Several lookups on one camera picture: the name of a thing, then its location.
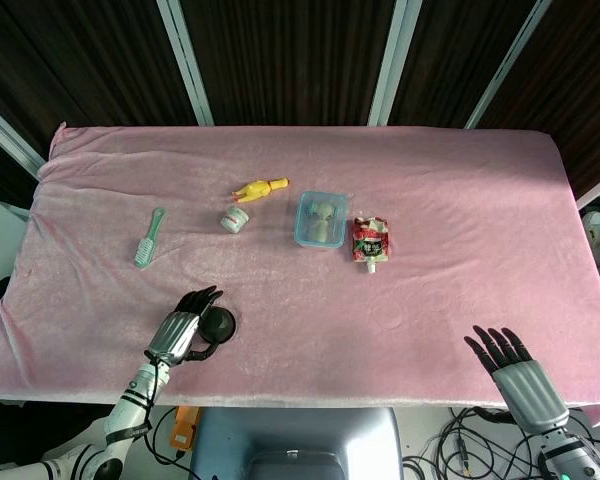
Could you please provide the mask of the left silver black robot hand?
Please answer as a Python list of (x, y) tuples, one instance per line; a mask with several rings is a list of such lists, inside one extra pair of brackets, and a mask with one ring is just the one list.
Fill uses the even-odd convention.
[(218, 340), (205, 342), (203, 351), (193, 351), (191, 346), (200, 322), (216, 300), (223, 295), (215, 285), (185, 294), (177, 306), (161, 322), (144, 355), (151, 363), (164, 363), (168, 367), (188, 361), (203, 361), (210, 357), (220, 345)]

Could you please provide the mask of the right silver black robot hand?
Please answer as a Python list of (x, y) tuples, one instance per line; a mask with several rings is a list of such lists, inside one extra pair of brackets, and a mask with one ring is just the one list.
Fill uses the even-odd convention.
[(515, 423), (540, 435), (564, 427), (569, 409), (548, 374), (516, 333), (508, 328), (473, 327), (464, 341), (500, 392)]

